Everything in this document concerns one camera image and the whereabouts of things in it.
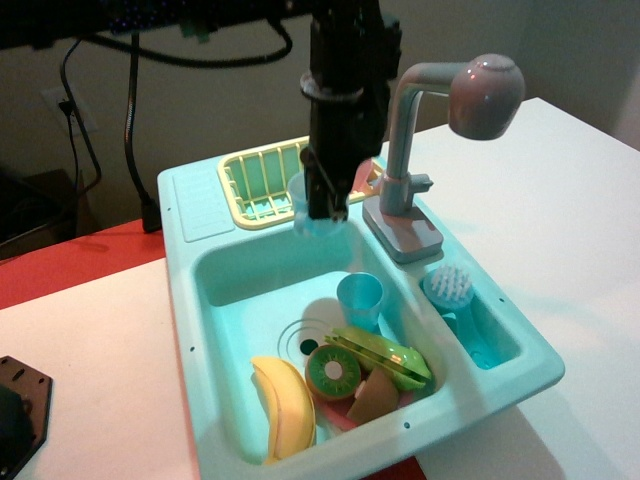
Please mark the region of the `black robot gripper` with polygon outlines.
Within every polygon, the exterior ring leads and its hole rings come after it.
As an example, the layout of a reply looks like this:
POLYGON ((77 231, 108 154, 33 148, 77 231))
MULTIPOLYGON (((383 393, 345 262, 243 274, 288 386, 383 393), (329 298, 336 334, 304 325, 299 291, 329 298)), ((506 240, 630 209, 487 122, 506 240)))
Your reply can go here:
POLYGON ((311 102, 304 157, 308 215, 343 222, 359 165, 381 151, 390 87, 374 80, 355 92, 336 93, 321 88, 309 72, 301 77, 300 87, 311 102))

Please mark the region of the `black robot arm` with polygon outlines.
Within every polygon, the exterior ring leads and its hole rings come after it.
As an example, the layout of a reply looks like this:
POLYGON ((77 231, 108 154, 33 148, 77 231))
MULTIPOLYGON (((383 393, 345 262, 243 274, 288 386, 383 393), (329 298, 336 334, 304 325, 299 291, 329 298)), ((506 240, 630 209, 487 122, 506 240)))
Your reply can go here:
POLYGON ((314 221, 342 222, 356 172, 378 155, 387 129, 389 83, 401 56, 399 22, 376 1, 4 1, 1 47, 51 47, 76 38, 168 65, 231 69, 276 62, 293 41, 283 20, 311 15, 309 69, 300 80, 311 102, 304 166, 307 214, 314 221), (179 26, 186 38, 208 40, 235 25, 266 21, 284 40, 271 53, 235 59, 189 59, 104 37, 137 35, 179 26))

